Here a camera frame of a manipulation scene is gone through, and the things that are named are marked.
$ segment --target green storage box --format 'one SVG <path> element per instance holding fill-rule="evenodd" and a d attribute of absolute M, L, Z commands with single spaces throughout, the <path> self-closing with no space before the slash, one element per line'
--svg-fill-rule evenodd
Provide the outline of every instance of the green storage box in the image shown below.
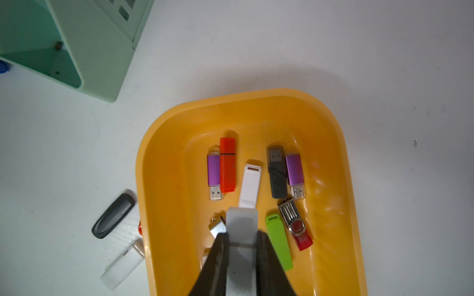
<path fill-rule="evenodd" d="M 0 3 L 0 59 L 113 102 L 153 0 Z"/>

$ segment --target yellow plastic tray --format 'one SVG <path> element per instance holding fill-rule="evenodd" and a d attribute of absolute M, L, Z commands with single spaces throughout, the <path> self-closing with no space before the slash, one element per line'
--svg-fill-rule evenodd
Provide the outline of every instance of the yellow plastic tray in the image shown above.
<path fill-rule="evenodd" d="M 224 135 L 237 137 L 237 188 L 209 200 L 206 154 Z M 176 106 L 149 128 L 137 157 L 137 187 L 151 295 L 187 295 L 214 239 L 215 213 L 237 206 L 247 161 L 264 167 L 259 229 L 277 211 L 266 148 L 300 152 L 307 197 L 297 201 L 314 244 L 304 251 L 290 237 L 294 268 L 286 272 L 304 295 L 367 295 L 346 145 L 329 109 L 297 90 L 277 89 Z"/>

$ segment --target usb flash drive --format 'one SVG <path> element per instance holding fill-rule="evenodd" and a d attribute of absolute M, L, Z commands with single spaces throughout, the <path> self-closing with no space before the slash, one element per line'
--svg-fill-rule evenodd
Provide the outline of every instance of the usb flash drive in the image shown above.
<path fill-rule="evenodd" d="M 304 190 L 303 167 L 301 166 L 300 155 L 292 154 L 286 156 L 286 166 L 288 167 L 288 180 L 290 181 L 293 198 L 305 198 L 306 192 Z"/>
<path fill-rule="evenodd" d="M 240 188 L 240 197 L 238 206 L 253 208 L 257 206 L 258 190 L 260 189 L 260 178 L 262 176 L 262 167 L 258 165 L 246 164 L 244 167 L 244 176 L 242 178 L 242 187 Z"/>
<path fill-rule="evenodd" d="M 217 149 L 208 154 L 208 186 L 210 200 L 223 199 L 220 191 L 220 155 Z"/>
<path fill-rule="evenodd" d="M 145 258 L 143 241 L 138 239 L 122 253 L 100 276 L 110 291 L 117 288 Z"/>
<path fill-rule="evenodd" d="M 209 230 L 214 238 L 216 238 L 219 233 L 226 233 L 226 222 L 224 221 L 224 218 L 222 216 L 219 218 L 212 218 L 209 224 Z"/>
<path fill-rule="evenodd" d="M 287 198 L 288 186 L 286 162 L 283 146 L 270 146 L 267 148 L 268 173 L 270 174 L 270 188 L 273 198 Z"/>
<path fill-rule="evenodd" d="M 293 268 L 292 255 L 286 239 L 285 227 L 279 214 L 269 214 L 265 218 L 268 237 L 284 271 Z"/>
<path fill-rule="evenodd" d="M 220 139 L 220 190 L 222 193 L 236 189 L 236 140 Z"/>
<path fill-rule="evenodd" d="M 300 251 L 308 248 L 313 244 L 306 225 L 296 208 L 293 198 L 289 198 L 278 204 L 280 212 L 288 226 L 288 230 L 295 239 L 296 245 Z"/>

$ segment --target usb connector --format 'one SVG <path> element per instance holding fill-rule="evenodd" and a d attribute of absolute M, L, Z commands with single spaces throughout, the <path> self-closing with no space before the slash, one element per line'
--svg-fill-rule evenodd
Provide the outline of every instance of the usb connector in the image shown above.
<path fill-rule="evenodd" d="M 220 186 L 209 186 L 209 199 L 210 200 L 221 200 L 222 192 L 220 191 Z"/>
<path fill-rule="evenodd" d="M 222 216 L 213 218 L 209 224 L 209 230 L 214 238 L 216 238 L 219 233 L 226 233 L 226 221 L 224 221 Z"/>
<path fill-rule="evenodd" d="M 304 184 L 293 185 L 292 186 L 292 196 L 294 199 L 302 199 L 306 196 L 304 190 Z"/>

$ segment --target red usb flash drive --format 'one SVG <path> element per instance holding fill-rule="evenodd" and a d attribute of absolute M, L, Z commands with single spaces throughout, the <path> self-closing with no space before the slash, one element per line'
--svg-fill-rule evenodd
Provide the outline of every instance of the red usb flash drive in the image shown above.
<path fill-rule="evenodd" d="M 278 204 L 280 212 L 285 219 L 286 226 L 295 239 L 298 250 L 302 251 L 313 244 L 306 225 L 298 212 L 293 198 L 284 200 Z"/>
<path fill-rule="evenodd" d="M 234 192 L 236 189 L 236 140 L 220 139 L 220 191 Z"/>

